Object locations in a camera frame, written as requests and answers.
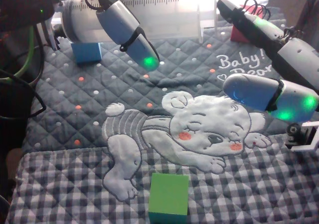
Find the quilted blanket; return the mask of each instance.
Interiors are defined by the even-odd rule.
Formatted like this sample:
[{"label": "quilted blanket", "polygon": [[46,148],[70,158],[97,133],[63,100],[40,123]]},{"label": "quilted blanket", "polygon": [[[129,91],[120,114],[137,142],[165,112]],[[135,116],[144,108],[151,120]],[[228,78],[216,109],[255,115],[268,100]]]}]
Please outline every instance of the quilted blanket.
[{"label": "quilted blanket", "polygon": [[317,223],[318,154],[291,152],[285,122],[222,92],[234,73],[279,78],[231,29],[153,42],[149,73],[114,43],[90,64],[67,39],[47,50],[37,92],[48,108],[28,122],[7,223],[149,223],[153,172],[189,177],[189,223]]}]

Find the bear's nose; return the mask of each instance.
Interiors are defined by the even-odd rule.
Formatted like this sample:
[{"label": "bear's nose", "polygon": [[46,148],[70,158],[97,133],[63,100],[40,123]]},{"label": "bear's nose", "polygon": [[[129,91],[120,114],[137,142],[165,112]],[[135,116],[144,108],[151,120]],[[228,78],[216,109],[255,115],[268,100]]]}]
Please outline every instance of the bear's nose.
[{"label": "bear's nose", "polygon": [[208,140],[211,144],[221,143],[223,141],[220,137],[214,134],[208,136]]}]

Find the checkered fabric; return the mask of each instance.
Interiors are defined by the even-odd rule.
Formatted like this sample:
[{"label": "checkered fabric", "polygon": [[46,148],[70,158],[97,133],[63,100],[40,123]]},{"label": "checkered fabric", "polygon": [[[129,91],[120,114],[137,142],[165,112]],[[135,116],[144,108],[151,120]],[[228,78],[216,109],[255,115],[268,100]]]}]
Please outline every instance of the checkered fabric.
[{"label": "checkered fabric", "polygon": [[[272,22],[283,28],[282,18],[272,9]],[[189,223],[316,223],[318,154],[289,151],[280,135],[287,124],[269,117],[263,133],[272,135],[273,144],[226,157],[222,174],[172,164],[146,148],[132,179],[137,197],[119,202],[103,187],[104,175],[114,165],[101,135],[109,104],[122,103],[125,109],[148,117],[165,116],[169,114],[161,101],[171,91],[187,91],[193,97],[223,94],[222,79],[233,74],[234,67],[221,68],[219,55],[240,62],[240,54],[256,54],[260,58],[256,72],[260,69],[265,77],[279,77],[260,49],[230,42],[232,27],[225,21],[218,27],[217,34],[205,30],[203,44],[196,39],[154,42],[164,63],[147,74],[114,43],[102,44],[103,60],[93,64],[75,64],[66,39],[60,40],[60,51],[47,50],[36,88],[47,110],[28,122],[26,154],[17,171],[7,223],[148,223],[152,172],[190,177]],[[247,72],[255,65],[236,68]],[[34,101],[32,112],[39,108]]]},{"label": "checkered fabric", "polygon": [[319,153],[296,155],[284,139],[274,135],[265,150],[226,158],[220,175],[174,165],[144,150],[134,177],[138,195],[123,203],[102,186],[113,166],[107,148],[30,153],[18,169],[7,223],[149,223],[153,172],[189,176],[189,223],[318,223]]}]

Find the robotic hand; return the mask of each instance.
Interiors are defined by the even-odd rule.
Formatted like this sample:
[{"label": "robotic hand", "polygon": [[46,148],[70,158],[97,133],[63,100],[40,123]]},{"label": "robotic hand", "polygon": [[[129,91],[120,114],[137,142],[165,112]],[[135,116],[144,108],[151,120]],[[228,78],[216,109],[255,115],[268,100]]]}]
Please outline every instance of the robotic hand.
[{"label": "robotic hand", "polygon": [[[44,36],[50,46],[55,49],[51,18],[55,11],[61,10],[62,0],[1,0],[0,32],[16,30],[41,23]],[[88,7],[96,10],[96,16],[120,50],[126,52],[137,64],[147,71],[155,70],[159,64],[159,56],[147,40],[139,21],[119,0],[98,0],[100,7]]]},{"label": "robotic hand", "polygon": [[[319,54],[296,37],[287,36],[272,23],[245,13],[228,0],[219,0],[222,17],[240,30],[255,46],[263,48],[273,68],[284,80],[273,80],[248,74],[229,76],[223,90],[230,98],[271,116],[291,122],[308,121],[319,111]],[[318,122],[294,123],[288,126],[286,142],[294,151],[316,150]]]}]

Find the green cable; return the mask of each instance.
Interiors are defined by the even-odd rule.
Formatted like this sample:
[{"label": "green cable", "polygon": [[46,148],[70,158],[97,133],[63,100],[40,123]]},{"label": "green cable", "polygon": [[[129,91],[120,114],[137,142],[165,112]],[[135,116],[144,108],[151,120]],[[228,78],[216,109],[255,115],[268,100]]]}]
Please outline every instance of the green cable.
[{"label": "green cable", "polygon": [[[29,52],[28,52],[28,56],[24,62],[24,65],[22,66],[22,68],[17,72],[15,73],[14,76],[16,77],[21,77],[26,71],[27,69],[29,68],[30,64],[31,64],[31,60],[33,58],[33,53],[34,53],[34,41],[33,41],[33,28],[30,27],[30,30],[29,30]],[[6,78],[1,78],[0,79],[0,82],[11,82],[12,79],[9,78],[9,77],[6,77]]]}]

